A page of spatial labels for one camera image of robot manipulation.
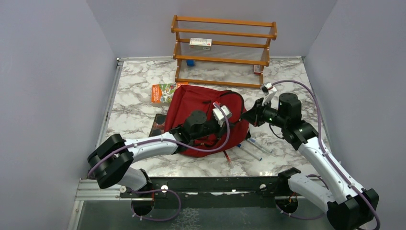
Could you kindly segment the red student backpack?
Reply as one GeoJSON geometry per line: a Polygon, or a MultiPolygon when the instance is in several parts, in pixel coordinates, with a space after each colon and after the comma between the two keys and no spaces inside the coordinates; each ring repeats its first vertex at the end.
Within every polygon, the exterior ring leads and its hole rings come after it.
{"type": "Polygon", "coordinates": [[[246,139],[249,123],[240,116],[246,111],[241,94],[218,91],[205,87],[182,85],[175,92],[166,115],[165,132],[174,135],[179,142],[192,146],[179,146],[176,153],[191,157],[205,157],[228,150],[246,139]],[[230,128],[221,139],[209,138],[206,121],[215,119],[213,103],[226,105],[231,113],[230,128]]]}

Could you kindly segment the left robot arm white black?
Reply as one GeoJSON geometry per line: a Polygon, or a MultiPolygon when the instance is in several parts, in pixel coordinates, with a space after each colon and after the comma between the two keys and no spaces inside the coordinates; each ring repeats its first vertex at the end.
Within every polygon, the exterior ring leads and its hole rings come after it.
{"type": "Polygon", "coordinates": [[[149,138],[125,140],[120,134],[111,135],[88,156],[88,177],[95,179],[101,189],[120,184],[132,188],[140,197],[146,196],[151,186],[148,175],[144,170],[131,168],[131,164],[159,155],[182,153],[188,149],[218,152],[230,138],[229,118],[232,114],[226,106],[222,106],[213,109],[213,115],[213,119],[207,120],[204,112],[194,111],[182,125],[149,138]],[[226,133],[226,140],[215,149],[199,149],[192,145],[197,139],[223,132],[226,133]]]}

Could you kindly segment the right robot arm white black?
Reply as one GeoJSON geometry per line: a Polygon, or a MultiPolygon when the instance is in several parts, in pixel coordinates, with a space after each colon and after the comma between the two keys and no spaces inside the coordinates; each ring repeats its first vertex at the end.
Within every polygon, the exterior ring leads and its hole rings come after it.
{"type": "Polygon", "coordinates": [[[354,230],[374,218],[378,194],[353,179],[328,151],[316,129],[302,119],[302,104],[294,93],[281,94],[276,109],[266,98],[257,99],[241,118],[255,127],[265,123],[279,127],[283,139],[312,164],[326,183],[323,187],[292,169],[278,175],[276,188],[280,194],[296,192],[304,196],[326,214],[336,230],[354,230]]]}

